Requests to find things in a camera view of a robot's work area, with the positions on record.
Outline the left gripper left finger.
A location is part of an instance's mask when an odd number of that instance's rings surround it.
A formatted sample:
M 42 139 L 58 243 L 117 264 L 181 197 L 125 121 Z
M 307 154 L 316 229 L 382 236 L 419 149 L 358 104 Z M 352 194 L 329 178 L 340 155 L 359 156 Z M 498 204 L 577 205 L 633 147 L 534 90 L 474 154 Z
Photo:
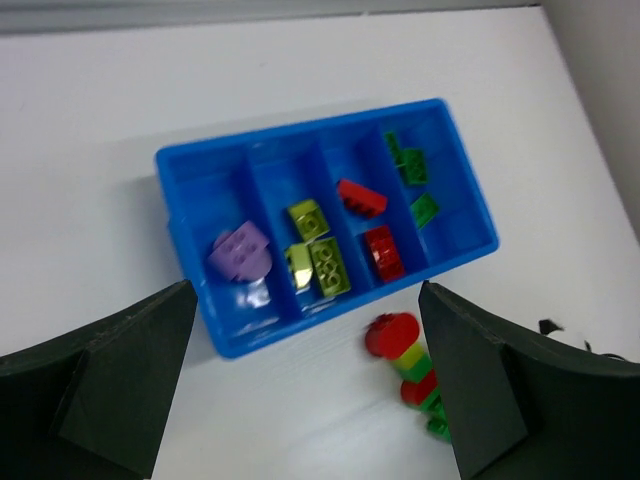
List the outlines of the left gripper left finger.
M 177 282 L 2 356 L 2 478 L 151 478 L 196 307 Z

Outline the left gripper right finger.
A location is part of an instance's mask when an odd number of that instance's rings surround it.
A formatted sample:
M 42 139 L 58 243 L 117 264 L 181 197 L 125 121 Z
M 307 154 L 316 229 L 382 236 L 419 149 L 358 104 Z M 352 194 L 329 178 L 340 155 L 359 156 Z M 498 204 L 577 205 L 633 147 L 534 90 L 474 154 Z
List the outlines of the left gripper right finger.
M 639 366 L 423 283 L 419 309 L 464 479 L 636 479 Z

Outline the red yellow green lego stack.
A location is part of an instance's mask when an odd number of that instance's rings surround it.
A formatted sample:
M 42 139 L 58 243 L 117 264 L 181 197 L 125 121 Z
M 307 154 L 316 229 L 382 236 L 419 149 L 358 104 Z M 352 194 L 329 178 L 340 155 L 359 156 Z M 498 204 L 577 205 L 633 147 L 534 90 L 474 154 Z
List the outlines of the red yellow green lego stack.
M 433 362 L 420 344 L 421 328 L 409 312 L 379 315 L 367 328 L 367 352 L 389 362 L 402 379 L 400 395 L 408 406 L 427 412 L 439 397 Z

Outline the red lego brick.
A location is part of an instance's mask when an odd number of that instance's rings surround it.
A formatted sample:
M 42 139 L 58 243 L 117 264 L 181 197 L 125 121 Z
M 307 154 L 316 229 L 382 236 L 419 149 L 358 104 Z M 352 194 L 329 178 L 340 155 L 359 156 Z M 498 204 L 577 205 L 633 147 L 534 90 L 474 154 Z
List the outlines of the red lego brick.
M 366 218 L 374 218 L 385 212 L 386 196 L 348 179 L 340 179 L 337 193 L 347 210 Z
M 387 225 L 367 230 L 364 237 L 376 272 L 383 282 L 390 283 L 406 274 L 391 230 Z

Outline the purple lego brick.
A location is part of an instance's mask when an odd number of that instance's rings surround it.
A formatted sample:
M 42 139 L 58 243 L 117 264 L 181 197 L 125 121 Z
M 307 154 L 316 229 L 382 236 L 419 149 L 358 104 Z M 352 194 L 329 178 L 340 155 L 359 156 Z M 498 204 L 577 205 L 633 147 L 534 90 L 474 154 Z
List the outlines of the purple lego brick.
M 273 261 L 269 244 L 262 231 L 247 220 L 216 239 L 208 263 L 228 281 L 254 282 L 271 271 Z

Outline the long green lego brick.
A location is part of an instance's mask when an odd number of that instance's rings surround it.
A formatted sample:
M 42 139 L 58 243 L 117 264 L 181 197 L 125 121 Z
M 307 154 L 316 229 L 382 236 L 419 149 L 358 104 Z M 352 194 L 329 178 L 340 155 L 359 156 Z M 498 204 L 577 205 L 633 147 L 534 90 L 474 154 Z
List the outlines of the long green lego brick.
M 411 202 L 410 210 L 418 230 L 429 224 L 439 213 L 440 207 L 433 196 L 425 192 Z

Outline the long lime lego brick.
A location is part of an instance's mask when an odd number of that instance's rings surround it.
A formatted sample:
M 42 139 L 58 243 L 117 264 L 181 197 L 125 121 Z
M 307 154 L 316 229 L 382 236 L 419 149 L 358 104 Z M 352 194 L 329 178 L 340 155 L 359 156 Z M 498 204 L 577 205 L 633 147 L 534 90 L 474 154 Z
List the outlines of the long lime lego brick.
M 320 290 L 325 297 L 335 297 L 351 290 L 351 283 L 335 237 L 311 242 L 309 253 Z

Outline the rounded green lego brick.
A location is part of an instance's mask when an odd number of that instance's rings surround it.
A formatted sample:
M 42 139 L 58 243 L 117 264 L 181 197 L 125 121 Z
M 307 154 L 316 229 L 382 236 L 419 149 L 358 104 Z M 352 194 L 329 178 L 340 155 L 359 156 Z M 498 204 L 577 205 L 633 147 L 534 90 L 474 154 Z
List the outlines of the rounded green lego brick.
M 296 289 L 306 289 L 313 276 L 313 265 L 307 245 L 292 244 L 285 250 L 285 258 Z

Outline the dark green lego brick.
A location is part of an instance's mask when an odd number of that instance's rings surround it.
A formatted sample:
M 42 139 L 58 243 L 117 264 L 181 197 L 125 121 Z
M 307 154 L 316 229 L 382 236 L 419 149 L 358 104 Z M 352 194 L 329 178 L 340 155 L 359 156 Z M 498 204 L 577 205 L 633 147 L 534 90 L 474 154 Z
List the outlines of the dark green lego brick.
M 388 131 L 384 135 L 396 169 L 404 182 L 410 186 L 425 185 L 428 182 L 426 156 L 418 148 L 402 148 L 397 135 Z

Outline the small lime lego brick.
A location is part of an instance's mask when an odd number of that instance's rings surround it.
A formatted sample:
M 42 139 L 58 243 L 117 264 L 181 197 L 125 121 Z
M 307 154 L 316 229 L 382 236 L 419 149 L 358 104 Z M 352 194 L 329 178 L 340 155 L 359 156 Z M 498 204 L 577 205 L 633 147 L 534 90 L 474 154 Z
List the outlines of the small lime lego brick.
M 319 204 L 305 199 L 287 208 L 294 226 L 304 242 L 311 242 L 330 231 L 329 224 Z

